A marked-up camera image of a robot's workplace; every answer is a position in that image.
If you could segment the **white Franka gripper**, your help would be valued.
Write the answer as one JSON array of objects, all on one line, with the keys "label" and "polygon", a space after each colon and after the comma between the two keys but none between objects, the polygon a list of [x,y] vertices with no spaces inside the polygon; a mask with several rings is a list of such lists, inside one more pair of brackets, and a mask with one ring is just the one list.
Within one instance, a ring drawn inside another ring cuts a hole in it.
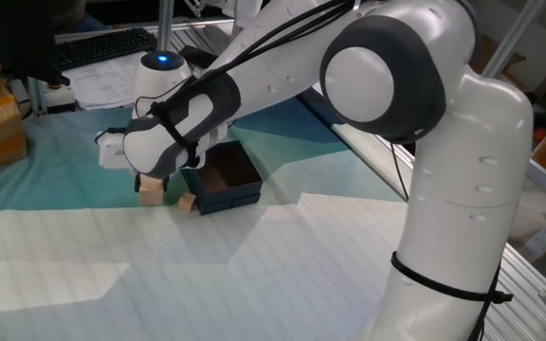
[{"label": "white Franka gripper", "polygon": [[[100,148],[100,166],[108,170],[130,169],[131,165],[125,156],[122,142],[124,133],[100,132],[98,134],[98,146]],[[140,174],[135,175],[134,191],[140,191]],[[169,176],[162,179],[164,192],[168,191]]]}]

